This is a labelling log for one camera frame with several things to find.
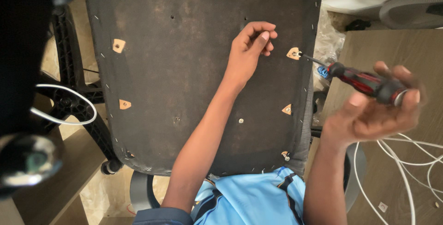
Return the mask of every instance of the screwdriver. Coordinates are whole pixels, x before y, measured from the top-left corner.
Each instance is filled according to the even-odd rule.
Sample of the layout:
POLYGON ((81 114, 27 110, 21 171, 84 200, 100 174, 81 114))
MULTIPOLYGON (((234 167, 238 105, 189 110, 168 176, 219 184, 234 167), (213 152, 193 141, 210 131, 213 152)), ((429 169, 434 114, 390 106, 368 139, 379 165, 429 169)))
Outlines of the screwdriver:
POLYGON ((299 52, 298 55, 324 66, 327 68, 329 75, 351 85, 358 92, 376 98, 379 103, 396 107, 401 106, 404 94, 407 92, 407 88, 397 79, 388 79, 373 73, 362 72, 358 69, 345 67, 339 62, 334 62, 328 66, 324 62, 302 52, 299 52))

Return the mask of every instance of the person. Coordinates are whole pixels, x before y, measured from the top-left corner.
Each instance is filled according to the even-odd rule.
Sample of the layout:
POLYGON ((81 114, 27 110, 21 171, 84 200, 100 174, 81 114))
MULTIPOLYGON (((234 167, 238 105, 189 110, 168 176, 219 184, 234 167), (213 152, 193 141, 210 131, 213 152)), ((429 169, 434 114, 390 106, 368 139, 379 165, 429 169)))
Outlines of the person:
POLYGON ((233 40, 223 80, 175 160, 161 208, 139 211, 134 224, 346 224, 346 148, 416 126, 425 102, 423 85, 403 66, 389 70, 377 62, 375 72, 411 88, 401 107, 352 94, 325 121, 306 185, 285 167, 207 180, 235 99, 254 74, 259 56, 271 54, 276 37, 274 24, 251 22, 233 40))

